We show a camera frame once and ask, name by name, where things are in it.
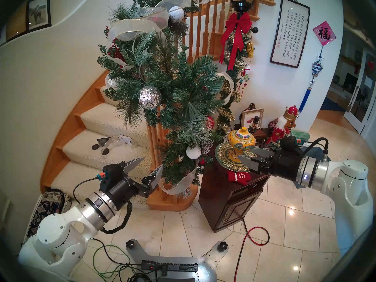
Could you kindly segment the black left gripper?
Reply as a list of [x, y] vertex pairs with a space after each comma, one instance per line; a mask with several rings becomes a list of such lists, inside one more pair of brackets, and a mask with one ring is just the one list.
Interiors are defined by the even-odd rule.
[[[123, 169], [123, 175], [128, 175], [144, 159], [144, 157], [141, 157], [126, 162]], [[158, 168], [152, 171], [149, 176], [144, 177], [141, 180], [141, 184], [130, 178], [123, 178], [116, 185], [108, 189], [107, 196], [114, 204], [116, 210], [119, 211], [125, 203], [136, 195], [144, 198], [149, 197], [158, 187], [163, 168], [164, 166], [161, 164]]]

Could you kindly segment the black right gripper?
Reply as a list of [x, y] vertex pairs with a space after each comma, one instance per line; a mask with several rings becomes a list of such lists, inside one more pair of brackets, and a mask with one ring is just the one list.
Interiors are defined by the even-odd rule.
[[303, 159], [303, 150], [273, 151], [268, 148], [253, 148], [255, 156], [238, 155], [249, 171], [256, 174], [271, 174], [290, 181], [297, 180], [298, 169]]

